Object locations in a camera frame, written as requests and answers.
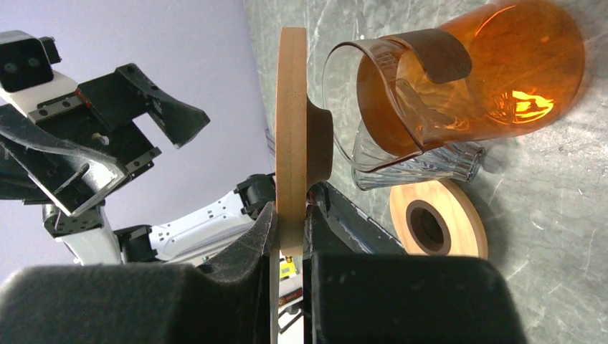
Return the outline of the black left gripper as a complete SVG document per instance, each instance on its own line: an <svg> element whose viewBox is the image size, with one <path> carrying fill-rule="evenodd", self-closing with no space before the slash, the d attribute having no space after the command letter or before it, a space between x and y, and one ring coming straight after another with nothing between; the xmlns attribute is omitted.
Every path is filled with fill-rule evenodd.
<svg viewBox="0 0 608 344"><path fill-rule="evenodd" d="M1 199L54 204L79 216L160 155L133 119L149 114L176 148L210 123L203 110L164 92L133 63L79 84L77 96L87 107L73 102L39 123L1 106Z"/></svg>

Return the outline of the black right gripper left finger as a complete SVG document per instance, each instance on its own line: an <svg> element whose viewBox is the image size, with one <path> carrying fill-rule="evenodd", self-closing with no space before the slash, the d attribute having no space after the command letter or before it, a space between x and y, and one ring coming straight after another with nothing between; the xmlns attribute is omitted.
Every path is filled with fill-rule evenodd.
<svg viewBox="0 0 608 344"><path fill-rule="evenodd" d="M1 341L276 343L276 206L199 267L19 270L1 286Z"/></svg>

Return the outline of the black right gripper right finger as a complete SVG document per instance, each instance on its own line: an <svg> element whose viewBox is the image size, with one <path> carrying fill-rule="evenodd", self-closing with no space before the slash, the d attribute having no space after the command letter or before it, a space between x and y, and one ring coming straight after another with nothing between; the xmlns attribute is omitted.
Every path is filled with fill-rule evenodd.
<svg viewBox="0 0 608 344"><path fill-rule="evenodd" d="M472 257L369 254L327 215L336 190L310 190L304 256L305 343L524 343L505 279Z"/></svg>

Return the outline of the clear glass ribbed dripper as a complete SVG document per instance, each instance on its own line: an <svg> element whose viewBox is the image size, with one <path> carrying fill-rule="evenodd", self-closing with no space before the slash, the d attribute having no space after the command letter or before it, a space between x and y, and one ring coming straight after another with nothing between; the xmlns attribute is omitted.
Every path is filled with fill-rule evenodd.
<svg viewBox="0 0 608 344"><path fill-rule="evenodd" d="M333 139L361 190L476 177L485 149L447 143L421 149L404 126L396 72L404 48L383 39L337 44L322 76L323 107L333 116Z"/></svg>

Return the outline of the orange glass carafe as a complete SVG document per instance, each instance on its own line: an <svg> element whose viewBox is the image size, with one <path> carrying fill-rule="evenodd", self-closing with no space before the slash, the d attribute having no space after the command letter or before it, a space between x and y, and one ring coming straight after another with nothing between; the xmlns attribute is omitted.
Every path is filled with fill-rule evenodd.
<svg viewBox="0 0 608 344"><path fill-rule="evenodd" d="M406 158L455 141L525 135L577 100L581 31L550 1L493 1L434 29L374 40L356 76L365 128Z"/></svg>

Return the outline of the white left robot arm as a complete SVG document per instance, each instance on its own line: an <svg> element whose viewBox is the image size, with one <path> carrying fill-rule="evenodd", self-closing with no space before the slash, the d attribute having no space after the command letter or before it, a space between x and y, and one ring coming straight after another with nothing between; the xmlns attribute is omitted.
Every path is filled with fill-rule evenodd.
<svg viewBox="0 0 608 344"><path fill-rule="evenodd" d="M37 59L1 65L1 197L42 207L42 224L78 264L201 264L275 197L254 174L219 200L165 224L112 229L105 199L153 167L160 150L134 123L149 114L177 146L209 118L127 64L77 84Z"/></svg>

